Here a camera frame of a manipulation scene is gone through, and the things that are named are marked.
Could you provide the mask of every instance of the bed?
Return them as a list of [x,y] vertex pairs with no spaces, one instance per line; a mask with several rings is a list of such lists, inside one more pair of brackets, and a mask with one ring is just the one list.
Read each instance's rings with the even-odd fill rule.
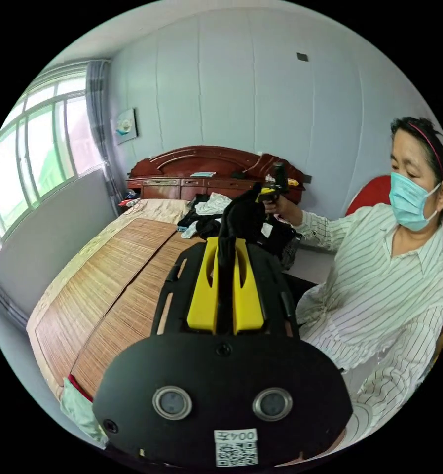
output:
[[264,181],[276,161],[283,161],[288,177],[299,182],[288,193],[299,203],[304,175],[269,154],[194,146],[135,165],[127,186],[140,193],[141,200],[70,260],[28,321],[37,363],[57,399],[70,375],[93,397],[113,358],[150,334],[159,292],[173,262],[201,241],[183,239],[177,232],[196,194],[235,198]]

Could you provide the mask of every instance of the bedside item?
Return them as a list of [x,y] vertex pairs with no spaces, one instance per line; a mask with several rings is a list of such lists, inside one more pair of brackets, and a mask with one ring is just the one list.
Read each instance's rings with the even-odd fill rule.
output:
[[208,172],[208,171],[197,171],[196,173],[192,173],[190,175],[191,178],[212,178],[216,175],[216,172]]
[[125,199],[136,199],[138,197],[139,196],[132,189],[129,189],[124,198]]
[[[273,178],[270,174],[266,175],[266,181],[269,182],[269,183],[275,183],[276,182],[275,178]],[[287,184],[289,186],[298,186],[299,181],[297,181],[295,179],[292,179],[292,178],[287,178]]]
[[137,204],[141,200],[140,197],[137,197],[136,199],[125,199],[124,201],[121,201],[118,206],[120,207],[133,207],[135,204]]
[[234,179],[246,179],[246,171],[234,171],[231,177]]
[[64,379],[60,410],[90,438],[106,444],[108,438],[93,414],[93,399],[83,394],[70,378]]

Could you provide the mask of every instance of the window frame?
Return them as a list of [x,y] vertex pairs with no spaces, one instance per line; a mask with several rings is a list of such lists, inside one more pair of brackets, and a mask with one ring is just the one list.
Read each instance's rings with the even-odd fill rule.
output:
[[[72,91],[72,92],[67,92],[64,94],[57,94],[59,84],[66,82],[68,80],[73,80],[76,78],[85,78],[86,77],[86,69],[84,71],[81,71],[80,73],[77,74],[71,74],[71,75],[66,75],[62,74],[62,76],[58,79],[54,79],[52,83],[45,82],[40,84],[38,87],[35,88],[30,88],[27,90],[16,102],[14,107],[11,109],[13,111],[18,105],[22,103],[21,107],[21,112],[10,122],[6,123],[5,126],[2,127],[0,130],[0,143],[6,138],[6,136],[9,133],[12,133],[13,128],[15,128],[15,155],[16,155],[16,167],[18,171],[18,177],[19,177],[19,182],[21,185],[21,190],[24,195],[24,199],[27,205],[27,210],[24,211],[11,225],[8,229],[6,229],[5,223],[4,223],[4,218],[1,214],[0,211],[0,249],[2,245],[6,242],[6,240],[9,238],[9,236],[14,232],[14,230],[19,226],[19,224],[27,217],[31,212],[33,212],[35,209],[37,209],[45,200],[47,200],[50,196],[52,196],[55,192],[63,189],[65,186],[69,185],[73,181],[79,179],[81,176],[84,176],[98,168],[101,168],[104,164],[103,161],[101,164],[98,164],[96,166],[93,166],[86,170],[84,173],[79,174],[77,172],[77,168],[75,165],[75,160],[74,156],[72,153],[72,147],[71,147],[71,141],[69,137],[69,131],[68,131],[68,126],[67,126],[67,102],[72,99],[81,99],[86,97],[86,90],[78,90],[78,91]],[[39,102],[38,104],[33,105],[32,107],[29,107],[26,110],[26,103],[27,99],[29,96],[34,95],[35,93],[47,89],[50,86],[54,87],[54,95],[46,99],[42,102]],[[61,124],[61,119],[57,117],[58,112],[59,112],[59,107],[58,105],[62,103],[63,105],[63,123]],[[28,124],[30,118],[33,118],[32,116],[36,116],[39,114],[39,112],[44,111],[45,109],[50,109],[51,114],[52,114],[52,138],[53,138],[53,143],[54,143],[54,150],[55,150],[55,155],[57,159],[57,163],[59,166],[59,173],[61,175],[61,178],[63,178],[63,182],[56,187],[52,188],[50,191],[44,193],[43,195],[40,195],[39,190],[37,188],[36,184],[36,177],[33,174],[32,166],[31,166],[31,160],[30,160],[30,155],[29,155],[29,144],[28,144]],[[61,149],[59,147],[59,142],[62,142],[62,139],[58,136],[59,135],[59,130],[58,127],[62,126],[64,129],[64,136],[65,140],[64,143],[62,144],[67,148],[67,157],[66,160],[68,159],[71,167],[71,171],[73,173],[73,176],[70,178],[66,177],[66,166],[64,165],[62,156],[61,156]],[[24,131],[25,138],[24,138],[24,156],[22,157],[20,155],[20,132]],[[24,174],[23,174],[23,167],[26,167],[27,170],[26,172],[29,174],[30,180],[31,180],[31,186],[33,188],[33,193],[36,196],[36,200],[34,203],[31,204],[33,201],[32,195],[30,195],[29,190],[28,190],[28,184],[25,181]]]

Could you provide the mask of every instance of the window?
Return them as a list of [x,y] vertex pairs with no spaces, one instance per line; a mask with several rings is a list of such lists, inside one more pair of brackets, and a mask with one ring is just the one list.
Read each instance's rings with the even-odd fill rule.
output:
[[56,190],[101,166],[85,100],[86,68],[20,98],[0,131],[0,247]]
[[83,174],[100,164],[100,153],[90,131],[85,98],[67,102],[67,129],[77,173]]

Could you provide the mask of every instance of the woman's arm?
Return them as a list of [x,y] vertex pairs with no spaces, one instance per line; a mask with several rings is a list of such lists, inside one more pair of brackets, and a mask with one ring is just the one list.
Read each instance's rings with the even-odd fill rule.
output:
[[295,220],[290,222],[292,227],[307,240],[315,242],[319,247],[336,252],[352,226],[367,216],[372,209],[372,207],[361,207],[353,214],[336,221],[299,209],[302,213],[300,225],[294,225]]
[[354,443],[367,436],[404,401],[431,360],[443,325],[443,306],[428,309],[402,331],[387,357],[361,386],[352,401],[371,413],[369,426],[357,433]]

